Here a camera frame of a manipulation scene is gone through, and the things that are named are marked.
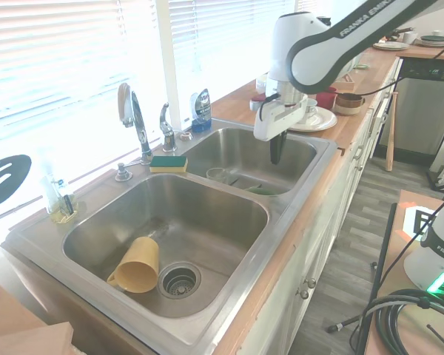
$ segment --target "gray wooden floor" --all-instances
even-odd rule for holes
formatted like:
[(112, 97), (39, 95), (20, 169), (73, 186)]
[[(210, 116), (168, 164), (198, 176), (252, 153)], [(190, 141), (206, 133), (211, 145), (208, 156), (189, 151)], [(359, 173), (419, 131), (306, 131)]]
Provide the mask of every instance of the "gray wooden floor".
[(422, 167), (394, 162), (393, 172), (384, 168), (379, 158), (366, 165), (289, 355), (353, 354), (349, 337), (354, 325), (336, 334), (325, 329), (366, 306), (374, 277), (370, 263), (380, 256), (391, 204), (402, 189), (443, 197), (430, 190)]

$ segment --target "chrome faucet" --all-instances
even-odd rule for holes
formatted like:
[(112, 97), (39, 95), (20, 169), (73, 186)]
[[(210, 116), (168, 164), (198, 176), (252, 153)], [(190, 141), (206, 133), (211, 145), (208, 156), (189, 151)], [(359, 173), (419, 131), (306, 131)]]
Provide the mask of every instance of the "chrome faucet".
[(176, 146), (175, 132), (172, 127), (166, 121), (166, 110), (169, 104), (166, 102), (161, 109), (160, 114), (160, 129), (164, 135), (163, 151), (174, 152), (178, 147)]
[(152, 160), (152, 152), (148, 143), (143, 115), (141, 114), (136, 94), (127, 83), (121, 84), (118, 88), (118, 114), (120, 115), (120, 121), (126, 128), (135, 125), (136, 134), (141, 144), (141, 159), (127, 164), (126, 166), (150, 164)]

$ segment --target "sponge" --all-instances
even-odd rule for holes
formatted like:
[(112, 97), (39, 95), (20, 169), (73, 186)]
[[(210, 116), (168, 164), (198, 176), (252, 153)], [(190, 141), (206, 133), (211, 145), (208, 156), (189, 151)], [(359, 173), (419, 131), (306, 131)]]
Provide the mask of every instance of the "sponge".
[(186, 157), (153, 157), (149, 170), (151, 172), (186, 172)]

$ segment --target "double sink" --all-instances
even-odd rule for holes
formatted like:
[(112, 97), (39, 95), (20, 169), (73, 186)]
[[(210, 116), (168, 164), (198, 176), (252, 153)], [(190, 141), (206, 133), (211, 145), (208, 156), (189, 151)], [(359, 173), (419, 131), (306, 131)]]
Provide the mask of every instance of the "double sink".
[[(252, 127), (214, 120), (212, 130), (178, 140), (187, 173), (113, 175), (78, 196), (75, 220), (55, 225), (45, 213), (11, 231), (4, 247), (34, 262), (158, 354), (211, 354), (336, 149), (288, 135), (281, 162)], [(155, 155), (166, 155), (156, 149)], [(230, 184), (206, 179), (223, 167)], [(246, 191), (262, 186), (272, 196)], [(105, 280), (135, 238), (159, 245), (158, 285), (145, 294)]]

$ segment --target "red cup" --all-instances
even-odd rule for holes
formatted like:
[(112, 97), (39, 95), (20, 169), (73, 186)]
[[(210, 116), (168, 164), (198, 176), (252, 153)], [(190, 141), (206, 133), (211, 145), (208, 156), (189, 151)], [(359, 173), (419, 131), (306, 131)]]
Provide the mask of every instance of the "red cup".
[(317, 105), (330, 110), (334, 106), (336, 96), (337, 89), (335, 87), (329, 87), (325, 92), (319, 92), (316, 95)]

